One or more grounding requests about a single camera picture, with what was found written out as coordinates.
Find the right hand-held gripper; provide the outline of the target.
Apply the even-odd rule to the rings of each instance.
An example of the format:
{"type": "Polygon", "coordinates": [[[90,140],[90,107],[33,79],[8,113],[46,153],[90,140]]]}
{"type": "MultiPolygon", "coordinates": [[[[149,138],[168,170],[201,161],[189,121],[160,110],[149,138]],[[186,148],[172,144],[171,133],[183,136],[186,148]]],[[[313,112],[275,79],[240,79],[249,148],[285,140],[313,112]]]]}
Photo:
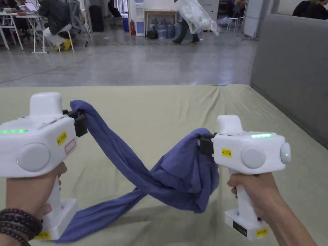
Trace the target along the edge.
{"type": "MultiPolygon", "coordinates": [[[[291,161],[291,147],[274,132],[244,131],[237,115],[219,115],[219,132],[197,140],[200,153],[229,169],[229,173],[259,175],[283,170],[291,161]]],[[[269,226],[255,213],[244,187],[237,186],[238,208],[225,212],[225,223],[248,240],[269,234],[269,226]]]]}

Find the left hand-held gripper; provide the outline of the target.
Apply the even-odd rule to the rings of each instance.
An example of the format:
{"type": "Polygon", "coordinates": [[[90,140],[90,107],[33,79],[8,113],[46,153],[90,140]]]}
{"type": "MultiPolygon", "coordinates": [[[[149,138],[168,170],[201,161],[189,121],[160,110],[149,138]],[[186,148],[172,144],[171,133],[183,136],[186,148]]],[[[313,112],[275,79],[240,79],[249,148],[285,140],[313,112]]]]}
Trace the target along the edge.
{"type": "MultiPolygon", "coordinates": [[[[0,176],[31,178],[47,174],[62,163],[87,133],[81,112],[62,110],[60,93],[38,93],[30,99],[30,113],[0,126],[0,176]]],[[[58,240],[78,210],[75,199],[61,200],[56,179],[47,204],[50,213],[41,220],[25,211],[1,211],[1,240],[58,240]]]]}

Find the person's right hand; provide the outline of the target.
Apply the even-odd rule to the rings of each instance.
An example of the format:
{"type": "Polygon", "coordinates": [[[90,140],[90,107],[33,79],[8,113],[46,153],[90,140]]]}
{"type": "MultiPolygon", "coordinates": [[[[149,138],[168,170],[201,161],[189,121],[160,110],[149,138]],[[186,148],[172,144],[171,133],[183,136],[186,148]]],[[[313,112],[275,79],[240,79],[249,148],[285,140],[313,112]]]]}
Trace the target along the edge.
{"type": "Polygon", "coordinates": [[[237,186],[242,186],[254,205],[256,215],[267,223],[286,223],[293,219],[293,212],[282,198],[272,173],[232,174],[227,184],[235,195],[237,186]]]}

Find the person's left hand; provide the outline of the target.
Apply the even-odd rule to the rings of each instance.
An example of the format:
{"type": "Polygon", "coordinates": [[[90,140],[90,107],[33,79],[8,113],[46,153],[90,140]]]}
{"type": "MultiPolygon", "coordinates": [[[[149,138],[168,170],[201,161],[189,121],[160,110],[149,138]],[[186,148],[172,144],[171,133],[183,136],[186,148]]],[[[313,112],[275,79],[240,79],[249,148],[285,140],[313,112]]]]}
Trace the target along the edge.
{"type": "Polygon", "coordinates": [[[54,170],[38,177],[9,178],[6,180],[6,208],[25,211],[41,220],[51,212],[51,205],[47,204],[55,181],[67,172],[64,162],[54,170]]]}

